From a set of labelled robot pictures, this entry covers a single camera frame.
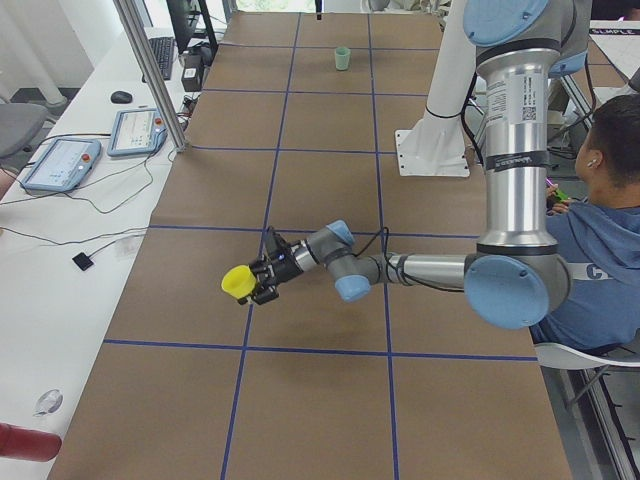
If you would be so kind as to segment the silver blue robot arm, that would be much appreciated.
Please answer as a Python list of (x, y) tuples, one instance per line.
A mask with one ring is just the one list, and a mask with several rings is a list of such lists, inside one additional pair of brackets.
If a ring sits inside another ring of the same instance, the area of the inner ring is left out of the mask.
[(316, 266), (352, 302), (379, 283), (463, 291), (485, 321), (529, 327), (567, 297), (571, 279), (546, 229), (548, 82), (586, 60), (587, 1), (455, 1), (422, 119), (396, 134), (405, 175), (465, 171), (461, 115), (477, 79), (486, 84), (486, 230), (468, 255), (381, 253), (358, 257), (340, 220), (289, 243), (274, 230), (265, 253), (241, 270), (241, 303), (274, 300), (277, 288)]

